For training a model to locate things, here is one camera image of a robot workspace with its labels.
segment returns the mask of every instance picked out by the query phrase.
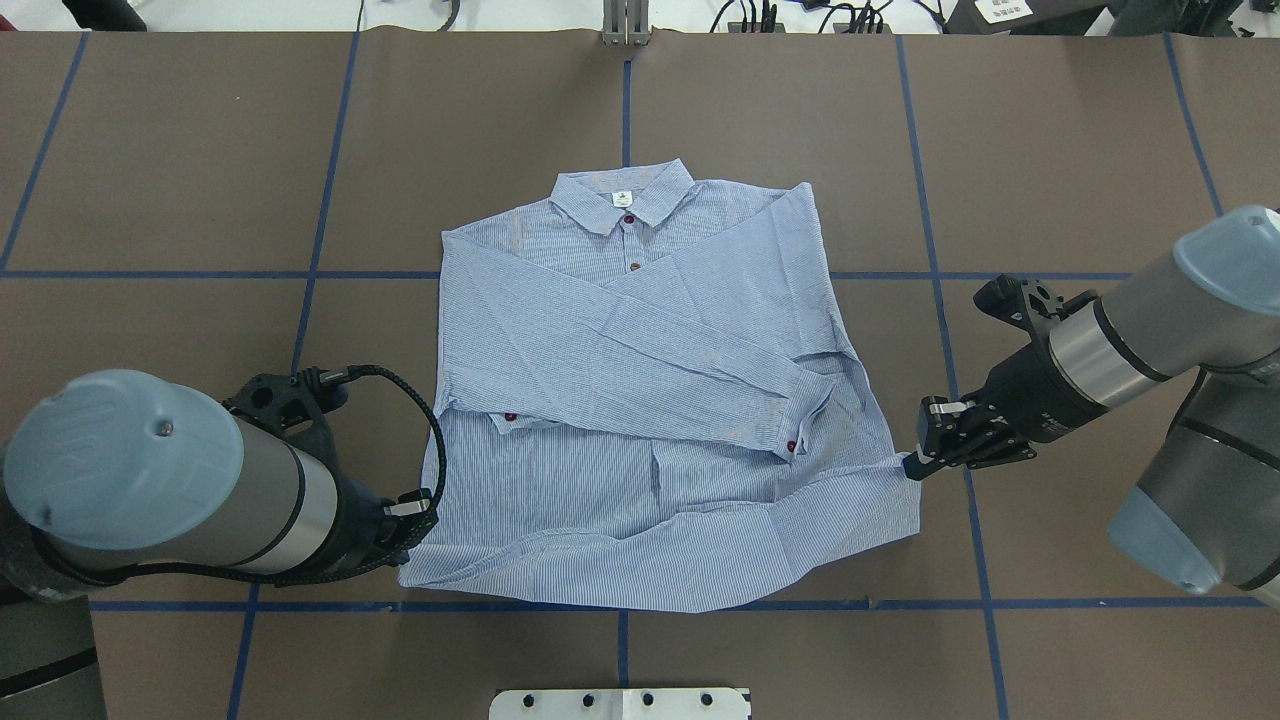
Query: shirt collar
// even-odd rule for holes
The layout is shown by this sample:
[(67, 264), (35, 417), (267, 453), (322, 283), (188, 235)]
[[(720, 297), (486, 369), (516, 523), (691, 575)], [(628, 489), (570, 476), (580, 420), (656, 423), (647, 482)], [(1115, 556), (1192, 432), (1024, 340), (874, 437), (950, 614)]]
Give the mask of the shirt collar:
[[(608, 234), (630, 213), (653, 227), (668, 217), (694, 188), (694, 178), (678, 159), (660, 165), (622, 168), (599, 173), (562, 174), (550, 200), (588, 232)], [(614, 208), (604, 193), (630, 190), (630, 208)]]

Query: white floor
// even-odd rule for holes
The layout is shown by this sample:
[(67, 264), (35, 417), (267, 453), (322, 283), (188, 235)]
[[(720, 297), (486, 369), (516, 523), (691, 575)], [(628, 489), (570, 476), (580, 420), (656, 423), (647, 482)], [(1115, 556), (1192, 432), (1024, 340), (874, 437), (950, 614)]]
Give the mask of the white floor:
[[(152, 31), (348, 31), (356, 27), (361, 5), (361, 0), (131, 1)], [(923, 1), (936, 6), (938, 0)], [(655, 27), (707, 32), (721, 3), (650, 0), (649, 20)], [(955, 4), (956, 0), (942, 0), (947, 15)], [(1238, 28), (1251, 29), (1260, 37), (1280, 36), (1280, 15), (1254, 13), (1248, 5), (1245, 0), (1233, 15)], [(603, 18), (602, 0), (461, 0), (461, 9), (454, 24), (460, 31), (599, 29)], [(893, 32), (937, 32), (929, 14), (913, 0), (893, 0), (883, 13)], [(0, 14), (19, 29), (79, 29), (58, 0), (0, 0)], [(448, 0), (366, 0), (361, 27), (435, 29), (448, 14)], [(785, 0), (778, 8), (778, 22), (787, 32), (815, 32), (823, 15), (826, 10), (805, 12), (795, 0)], [(724, 17), (736, 22), (741, 13), (731, 8)], [(838, 13), (835, 19), (845, 17)], [(1091, 35), (1103, 35), (1107, 27), (1110, 15), (1103, 14)]]

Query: white label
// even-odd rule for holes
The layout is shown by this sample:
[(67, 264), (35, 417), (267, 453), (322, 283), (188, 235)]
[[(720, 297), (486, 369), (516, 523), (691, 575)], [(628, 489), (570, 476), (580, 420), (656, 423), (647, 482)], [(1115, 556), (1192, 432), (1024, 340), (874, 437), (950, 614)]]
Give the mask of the white label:
[(983, 19), (991, 24), (1004, 23), (1032, 14), (1027, 0), (974, 0)]

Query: cable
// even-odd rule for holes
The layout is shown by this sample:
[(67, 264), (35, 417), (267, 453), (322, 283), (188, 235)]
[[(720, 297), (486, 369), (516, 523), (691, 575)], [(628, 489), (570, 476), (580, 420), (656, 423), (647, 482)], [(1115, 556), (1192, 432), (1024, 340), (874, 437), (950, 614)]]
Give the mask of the cable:
[(1187, 397), (1183, 398), (1183, 404), (1179, 405), (1178, 411), (1174, 413), (1174, 419), (1169, 421), (1169, 429), (1165, 430), (1165, 437), (1172, 434), (1174, 428), (1178, 427), (1178, 423), (1183, 419), (1187, 409), (1190, 407), (1192, 401), (1196, 400), (1197, 395), (1199, 395), (1199, 388), (1204, 387), (1206, 379), (1208, 379), (1208, 370), (1201, 368), (1201, 372), (1196, 375), (1196, 382), (1192, 383), (1192, 389), (1187, 391)]
[(730, 5), (732, 5), (735, 1), (741, 1), (741, 0), (727, 0), (723, 5), (721, 5), (721, 12), (716, 13), (716, 19), (712, 20), (712, 29), (707, 32), (716, 32), (716, 28), (719, 27), (719, 19), (724, 17), (724, 10), (728, 10)]
[(822, 32), (827, 29), (827, 20), (831, 19), (831, 15), (836, 14), (836, 10), (849, 10), (849, 24), (850, 26), (854, 24), (854, 18), (856, 17), (858, 8), (854, 8), (849, 3), (840, 3), (838, 5), (832, 5), (831, 9), (827, 10), (827, 17), (822, 18), (822, 24), (818, 26), (818, 35), (822, 35)]
[(435, 32), (445, 32), (453, 23), (458, 19), (458, 10), (462, 9), (462, 0), (449, 0), (449, 19), (444, 20), (444, 24), (439, 27)]
[(933, 18), (934, 24), (938, 26), (938, 29), (942, 31), (942, 35), (947, 35), (947, 18), (946, 15), (942, 14), (942, 0), (938, 0), (937, 10), (925, 5), (924, 0), (911, 0), (911, 3), (924, 8), (924, 12), (928, 13), (931, 18)]
[[(428, 424), (431, 425), (431, 437), (435, 438), (435, 455), (439, 464), (438, 475), (435, 478), (435, 489), (425, 491), (419, 489), (408, 492), (401, 496), (401, 501), (408, 501), (412, 497), (429, 498), (428, 507), (422, 511), (415, 520), (408, 524), (401, 524), (397, 527), (396, 533), (401, 534), (399, 539), (396, 539), (389, 546), (375, 546), (378, 552), (374, 552), (369, 559), (347, 570), (338, 570), (334, 573), (301, 573), (294, 574), (292, 570), (285, 570), (284, 573), (275, 573), (273, 575), (259, 575), (253, 573), (243, 573), (241, 570), (232, 570), (229, 568), (215, 568), (212, 565), (198, 565), (195, 562), (148, 562), (146, 565), (128, 565), (125, 568), (116, 568), (114, 570), (84, 570), (77, 568), (68, 562), (49, 543), (49, 538), (36, 528), (31, 529), (32, 542), (36, 550), (40, 552), (40, 557), (52, 569), (70, 577), (72, 579), (81, 582), (87, 585), (109, 587), (123, 583), (129, 578), (137, 578), (141, 575), (160, 575), (166, 573), (178, 573), (186, 575), (202, 575), (206, 578), (220, 578), (224, 580), (237, 580), (242, 583), (273, 583), (276, 587), (289, 587), (289, 585), (317, 585), (321, 583), (333, 583), (337, 580), (346, 580), (355, 578), (357, 575), (364, 575), (371, 570), (376, 570), (387, 565), (387, 560), (396, 557), (397, 555), (417, 547), (422, 538), (426, 537), (431, 528), (439, 521), (436, 514), (436, 507), (440, 505), (440, 498), (444, 496), (444, 474), (445, 474), (445, 457), (444, 457), (444, 433), (440, 430), (440, 423), (435, 418), (435, 413), (431, 411), (431, 406), (428, 405), (422, 396), (413, 389), (403, 378), (396, 373), (383, 368), (381, 365), (348, 365), (347, 366), (348, 379), (346, 382), (352, 382), (360, 378), (366, 378), (370, 375), (379, 375), (390, 380), (396, 387), (401, 388), (417, 405), (422, 415), (426, 416)], [(407, 530), (401, 533), (402, 529), (407, 527)]]

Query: shirt sleeve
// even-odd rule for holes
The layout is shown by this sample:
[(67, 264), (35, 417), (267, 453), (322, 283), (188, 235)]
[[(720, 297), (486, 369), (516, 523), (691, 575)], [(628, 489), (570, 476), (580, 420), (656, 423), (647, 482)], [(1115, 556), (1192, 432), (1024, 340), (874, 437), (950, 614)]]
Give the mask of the shirt sleeve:
[(444, 234), (451, 407), (791, 460), (835, 382), (739, 337)]

